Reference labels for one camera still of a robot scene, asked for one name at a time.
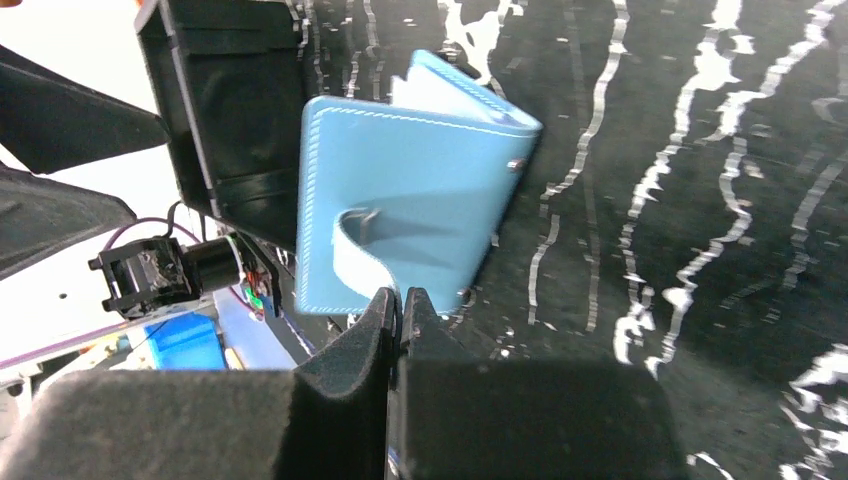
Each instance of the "cable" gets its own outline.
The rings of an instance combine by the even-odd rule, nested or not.
[[[118,239],[121,237],[121,235],[123,235],[123,234],[124,234],[124,232],[126,232],[126,231],[127,231],[127,230],[129,230],[129,229],[131,229],[132,227],[135,227],[136,225],[141,225],[141,224],[143,224],[143,223],[164,223],[165,225],[168,225],[168,224],[169,224],[167,219],[160,218],[160,217],[144,217],[144,218],[139,218],[139,219],[138,219],[138,220],[136,220],[135,222],[133,222],[133,223],[131,223],[131,224],[129,224],[129,225],[125,225],[125,226],[123,226],[123,227],[121,227],[121,228],[119,228],[119,229],[115,230],[115,233],[113,233],[113,234],[112,234],[112,236],[111,236],[111,237],[109,237],[109,240],[107,240],[107,241],[106,241],[106,244],[103,246],[103,250],[110,250],[110,249],[112,249],[112,247],[114,247],[114,246],[115,246],[115,242],[117,242],[117,241],[118,241]],[[188,238],[190,238],[190,239],[191,239],[194,243],[201,243],[201,242],[200,242],[200,239],[199,239],[199,238],[197,238],[197,236],[196,236],[196,235],[194,235],[193,233],[191,233],[191,232],[190,232],[187,228],[185,228],[184,226],[180,225],[179,223],[174,223],[174,224],[173,224],[172,231],[173,231],[173,230],[177,230],[178,232],[180,232],[180,233],[184,234],[185,236],[187,236]],[[238,300],[238,302],[241,304],[241,306],[243,306],[244,308],[248,309],[248,310],[249,310],[249,311],[251,311],[251,312],[255,312],[254,308],[253,308],[253,307],[252,307],[249,303],[247,303],[246,301],[244,301],[244,299],[243,299],[243,298],[241,298],[241,295],[239,295],[239,294],[238,294],[238,292],[236,292],[235,288],[233,288],[233,287],[229,287],[229,290],[230,290],[230,293],[231,293],[234,297],[236,297],[236,300]]]
[[[236,241],[233,240],[233,237],[229,235],[224,235],[224,238],[227,240],[227,243],[230,244],[230,250],[233,251],[233,257],[236,259],[236,263],[238,264],[239,269],[239,282],[243,282],[245,278],[247,278],[247,274],[244,273],[244,265],[241,263],[241,255],[238,253],[238,247],[236,247]]]
[[[176,218],[177,218],[177,207],[179,207],[180,204],[182,204],[182,203],[183,203],[182,200],[177,200],[176,202],[174,202],[173,205],[171,205],[170,208],[168,208],[168,217],[167,217],[168,230],[165,231],[164,235],[161,235],[162,238],[168,238],[171,235],[173,235],[173,233],[174,233],[174,223],[175,223]]]
[[[144,340],[142,340],[142,341],[141,341],[141,343],[137,344],[137,345],[136,345],[136,346],[134,346],[134,347],[133,347],[133,346],[130,346],[130,351],[129,351],[129,352],[127,352],[127,355],[131,354],[131,353],[132,353],[132,352],[134,352],[134,351],[135,351],[138,347],[140,347],[140,346],[144,345],[145,343],[147,343],[147,341],[148,341],[148,340],[150,340],[151,338],[153,338],[153,335],[156,335],[156,333],[158,333],[158,332],[159,332],[159,330],[161,330],[161,329],[162,329],[162,327],[164,327],[164,326],[165,326],[165,324],[166,324],[166,323],[168,323],[168,322],[170,322],[170,321],[171,321],[171,320],[170,320],[170,319],[168,319],[168,320],[165,320],[164,322],[160,323],[159,325],[157,325],[157,326],[156,326],[156,328],[154,328],[154,329],[153,329],[153,331],[152,331],[152,332],[148,333],[148,334],[147,334],[147,336],[146,336],[146,337],[144,337]]]
[[[200,212],[197,212],[197,214],[200,215],[200,239],[206,242],[209,240],[206,238],[206,215]]]

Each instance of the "white surface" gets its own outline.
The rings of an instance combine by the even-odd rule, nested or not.
[[[18,406],[15,399],[0,390],[0,442],[12,433],[12,429],[18,422]]]
[[[132,0],[28,0],[19,7],[0,9],[0,44],[71,80],[155,111],[133,28],[136,12]],[[23,168],[2,146],[0,161]],[[118,196],[139,217],[163,217],[178,199],[165,147],[65,170],[50,178]],[[177,210],[177,220],[189,222],[185,208]],[[163,228],[139,226],[122,241],[155,235]],[[4,319],[0,359],[121,320],[117,314],[103,312],[100,302],[108,297],[105,281],[87,265],[108,237],[75,245],[0,282]],[[67,298],[59,299],[61,293]]]
[[[58,372],[50,375],[38,388],[38,394],[46,392],[57,380],[73,372],[82,372],[96,367],[99,363],[109,358],[118,349],[118,336],[113,336],[100,341],[89,351],[65,365]]]
[[[159,328],[160,324],[149,325],[152,328]],[[132,352],[123,362],[121,368],[125,370],[153,370],[156,365],[153,362],[153,350],[150,348],[150,335],[143,328],[137,328],[127,332],[127,339],[130,341]]]

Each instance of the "blue wallet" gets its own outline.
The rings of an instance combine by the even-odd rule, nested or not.
[[[460,306],[542,125],[439,57],[412,56],[391,104],[303,111],[296,307],[362,313],[381,287]]]

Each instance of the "wallet snap button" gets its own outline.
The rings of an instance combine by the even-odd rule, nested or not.
[[[466,305],[469,301],[471,301],[471,289],[463,288],[462,290],[456,292],[456,296],[460,298],[463,305]]]
[[[509,168],[513,172],[520,172],[524,169],[524,165],[527,163],[523,158],[515,158],[509,161],[506,164],[507,168]]]

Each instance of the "white streak pattern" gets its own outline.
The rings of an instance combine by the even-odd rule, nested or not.
[[[669,135],[669,144],[662,151],[657,152],[656,160],[653,165],[645,171],[644,177],[633,189],[633,198],[630,210],[627,212],[630,221],[622,227],[620,237],[621,243],[619,245],[624,256],[625,266],[627,269],[624,278],[629,283],[628,291],[630,294],[631,308],[626,316],[620,317],[617,320],[617,323],[624,322],[626,325],[638,324],[638,319],[633,315],[635,312],[640,311],[638,300],[639,286],[644,284],[645,281],[638,275],[636,270],[636,254],[631,248],[633,243],[633,233],[636,229],[639,217],[642,214],[642,209],[647,201],[656,201],[656,198],[651,195],[652,190],[662,189],[659,185],[660,175],[667,175],[671,173],[671,167],[669,166],[670,157],[677,154],[677,152],[683,147],[683,140],[689,134],[691,109],[696,92],[698,90],[716,91],[728,83],[739,82],[739,79],[734,77],[731,73],[733,60],[737,53],[750,54],[753,52],[750,38],[744,35],[734,35],[732,37],[737,42],[737,47],[733,52],[730,52],[730,54],[721,55],[717,50],[717,43],[721,32],[727,30],[738,31],[736,22],[739,19],[741,11],[741,0],[717,0],[712,12],[713,22],[706,25],[707,32],[697,47],[699,54],[694,58],[695,74],[683,85],[680,89],[680,94],[677,97],[677,104],[674,110],[674,132]],[[739,45],[740,38],[743,39],[743,45],[741,48]],[[680,293],[679,290],[672,290],[671,292],[666,291],[664,292],[664,297],[668,301],[677,302],[675,304],[675,312],[678,310],[685,312],[685,310],[688,309],[689,304],[691,304],[691,299],[687,301],[685,297],[677,298],[676,295],[678,293]],[[624,329],[616,327],[616,332],[624,331]],[[669,349],[667,345],[669,343],[673,345],[674,340],[677,338],[678,331],[679,326],[675,328],[675,326],[672,325],[672,329],[666,335],[663,342],[663,358],[669,356],[669,351],[671,352],[671,355],[673,355],[673,346],[672,349]],[[617,335],[613,338],[614,346],[619,345],[626,347],[629,344],[630,342],[628,339],[618,338]],[[655,377],[657,376],[657,363],[659,363],[657,357],[650,357],[645,362],[645,366]]]
[[[347,79],[347,85],[345,87],[346,98],[354,98],[354,96],[356,95],[356,81],[359,77],[359,56],[362,54],[362,52],[356,49],[353,43],[353,7],[355,6],[355,4],[355,0],[347,0],[345,2],[345,19],[342,22],[342,26],[346,27],[345,40],[347,40],[347,48],[351,52],[350,76]]]
[[[774,95],[783,77],[792,71],[792,68],[803,60],[807,54],[826,41],[824,29],[833,19],[833,14],[830,12],[843,3],[845,3],[845,0],[821,0],[807,10],[807,13],[812,15],[813,18],[804,27],[804,40],[791,45],[789,52],[778,58],[766,70],[765,78],[759,90],[756,92],[745,90],[727,94],[727,99],[717,109],[721,113],[719,127],[706,140],[717,141],[735,135],[739,128],[739,119],[745,112],[746,105],[752,100],[769,98]]]
[[[848,346],[834,344],[833,349],[813,359],[809,370],[789,382],[794,394],[785,393],[786,401],[780,409],[795,426],[810,453],[803,461],[783,464],[779,467],[784,480],[800,480],[799,471],[810,472],[811,478],[828,480],[827,474],[834,468],[833,454],[848,455],[848,399],[840,396],[836,402],[828,404],[816,392],[826,386],[848,382]],[[815,415],[812,418],[816,426],[802,420],[801,416]]]
[[[698,288],[698,285],[690,280],[690,278],[700,272],[707,264],[721,256],[724,252],[725,243],[739,240],[745,231],[748,230],[748,227],[751,226],[751,214],[742,209],[739,201],[736,199],[736,194],[733,192],[733,179],[737,178],[740,174],[739,163],[747,153],[747,142],[739,137],[733,140],[733,152],[727,156],[724,162],[724,171],[719,176],[718,183],[724,203],[730,211],[736,214],[736,220],[724,236],[711,239],[709,249],[701,252],[686,267],[677,272],[677,279],[684,285],[682,288],[674,287],[663,291],[663,297],[674,307],[674,312],[671,315],[671,326],[663,338],[662,357],[651,356],[645,360],[645,366],[654,377],[657,376],[659,364],[670,362],[677,350],[676,342],[677,337],[680,335],[680,329],[683,326],[683,317],[694,301],[692,298],[693,292]]]
[[[686,463],[690,466],[695,466],[698,464],[698,460],[706,463],[707,465],[716,469],[716,471],[724,477],[725,480],[733,480],[733,475],[730,474],[727,470],[721,468],[721,465],[716,462],[713,457],[710,456],[707,452],[696,453],[694,455],[686,456]]]
[[[380,100],[380,77],[383,74],[383,64],[385,60],[379,58],[378,52],[380,41],[377,38],[377,16],[374,15],[374,10],[371,8],[371,0],[362,0],[365,15],[368,17],[368,24],[365,26],[365,32],[368,35],[368,47],[365,48],[365,53],[371,59],[371,62],[376,62],[377,65],[371,71],[371,82],[374,88],[374,101]]]
[[[607,56],[607,61],[601,75],[595,82],[595,87],[592,92],[592,119],[589,121],[588,127],[583,134],[580,135],[580,139],[577,142],[577,155],[574,158],[574,164],[572,165],[571,170],[569,170],[568,174],[561,183],[557,185],[548,185],[545,193],[541,195],[540,200],[544,204],[542,207],[543,211],[547,211],[547,202],[553,196],[558,195],[567,188],[571,187],[580,173],[583,172],[586,166],[586,160],[589,157],[589,145],[595,135],[597,135],[600,131],[601,125],[604,122],[604,115],[606,114],[607,88],[615,78],[615,74],[618,71],[619,64],[621,63],[621,56],[627,53],[627,49],[624,47],[624,35],[627,33],[627,24],[630,21],[630,14],[627,11],[626,0],[613,0],[613,4],[615,5],[616,18],[613,20],[613,31],[610,37],[608,49],[609,55]],[[595,329],[598,318],[598,287],[600,283],[601,253],[600,238],[598,238],[597,220],[594,211],[594,192],[592,192],[591,189],[587,190],[586,198],[591,241],[589,312],[586,320],[586,330],[591,332]],[[531,325],[536,322],[536,307],[538,306],[536,301],[536,281],[538,279],[539,262],[541,262],[544,252],[547,250],[548,246],[546,246],[544,250],[541,250],[541,255],[539,254],[540,250],[537,249],[537,253],[533,256],[533,260],[530,264],[530,276],[528,279],[527,290],[530,301],[528,323]]]
[[[479,85],[489,85],[495,92],[504,97],[503,89],[497,79],[492,76],[489,67],[489,55],[498,46],[501,28],[507,13],[512,11],[515,16],[524,15],[524,7],[513,3],[513,0],[498,0],[497,10],[486,12],[483,17],[467,25],[462,24],[462,3],[455,0],[438,0],[439,7],[445,17],[445,45],[456,44],[465,51],[468,64],[480,72],[480,78],[475,80]]]
[[[321,26],[318,24],[318,14],[315,11],[315,0],[304,0],[303,8],[306,10],[306,18],[303,19],[303,44],[301,51],[309,44],[309,31],[312,29],[312,49],[315,58],[312,66],[315,69],[316,82],[318,82],[318,94],[324,93],[324,72],[321,71]]]
[[[846,162],[848,162],[848,152],[843,153],[833,163],[828,165],[816,179],[815,183],[813,183],[812,188],[807,191],[807,195],[801,201],[798,210],[795,211],[795,215],[792,218],[792,230],[794,233],[790,238],[792,247],[795,249],[795,258],[792,261],[792,266],[784,272],[784,289],[792,290],[795,288],[795,285],[798,283],[798,275],[807,269],[807,264],[810,262],[810,255],[807,253],[806,248],[807,238],[810,236],[810,232],[807,230],[807,224],[822,197],[827,192],[827,189],[830,188],[830,184],[845,169]]]

